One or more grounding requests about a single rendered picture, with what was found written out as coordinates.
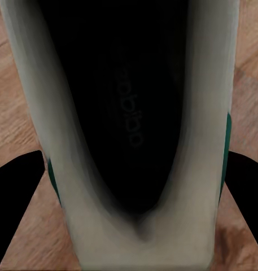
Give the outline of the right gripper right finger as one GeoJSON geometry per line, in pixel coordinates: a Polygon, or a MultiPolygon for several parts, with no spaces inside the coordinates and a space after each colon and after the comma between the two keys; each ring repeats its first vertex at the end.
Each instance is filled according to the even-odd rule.
{"type": "Polygon", "coordinates": [[[225,182],[258,244],[258,162],[229,151],[225,182]]]}

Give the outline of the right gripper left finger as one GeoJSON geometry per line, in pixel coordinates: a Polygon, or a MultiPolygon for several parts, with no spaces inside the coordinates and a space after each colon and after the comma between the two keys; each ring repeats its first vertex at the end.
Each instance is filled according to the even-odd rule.
{"type": "Polygon", "coordinates": [[[44,171],[41,150],[0,167],[0,263],[44,171]]]}

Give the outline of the gym shoe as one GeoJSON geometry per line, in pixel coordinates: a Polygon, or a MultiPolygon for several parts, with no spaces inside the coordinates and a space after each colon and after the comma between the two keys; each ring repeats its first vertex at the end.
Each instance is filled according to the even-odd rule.
{"type": "Polygon", "coordinates": [[[239,0],[0,0],[82,271],[211,271],[239,0]]]}

